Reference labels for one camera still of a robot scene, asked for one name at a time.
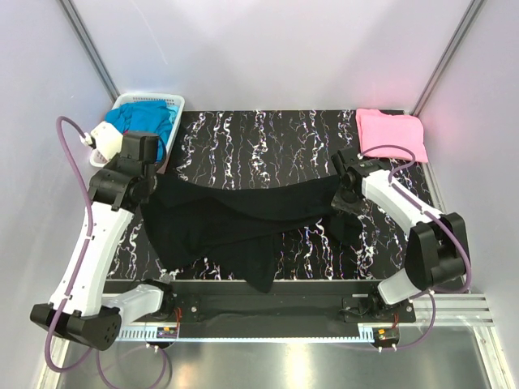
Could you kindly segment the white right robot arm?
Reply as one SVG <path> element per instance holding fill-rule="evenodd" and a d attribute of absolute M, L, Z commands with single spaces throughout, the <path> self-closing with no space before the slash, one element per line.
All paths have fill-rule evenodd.
<path fill-rule="evenodd" d="M 472 267 L 464 219 L 427 205 L 396 177 L 397 169 L 353 148 L 331 157 L 340 178 L 332 207 L 353 214 L 370 201 L 380 207 L 407 236 L 404 267 L 382 280 L 368 298 L 372 318 L 386 321 L 404 301 L 425 293 L 443 292 L 444 284 L 463 279 L 470 288 Z"/>

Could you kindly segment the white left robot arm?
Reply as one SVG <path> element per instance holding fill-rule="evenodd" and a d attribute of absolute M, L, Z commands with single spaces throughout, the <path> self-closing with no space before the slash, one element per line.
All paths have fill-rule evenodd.
<path fill-rule="evenodd" d="M 84 225 L 64 276 L 49 301 L 35 304 L 30 313 L 48 336 L 105 351 L 137 319 L 150 314 L 165 321 L 174 314 L 173 289 L 160 281 L 145 280 L 116 297 L 103 297 L 118 242 L 157 188 L 163 145 L 156 134 L 129 132 L 121 151 L 91 177 Z"/>

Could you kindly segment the black t-shirt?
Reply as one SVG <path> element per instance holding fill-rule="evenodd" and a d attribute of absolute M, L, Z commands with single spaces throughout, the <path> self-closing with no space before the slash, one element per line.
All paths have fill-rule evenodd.
<path fill-rule="evenodd" d="M 321 223 L 340 243 L 357 243 L 358 218 L 332 207 L 339 184 L 333 175 L 268 189 L 223 190 L 163 175 L 140 209 L 148 240 L 167 270 L 207 258 L 269 293 L 283 233 Z"/>

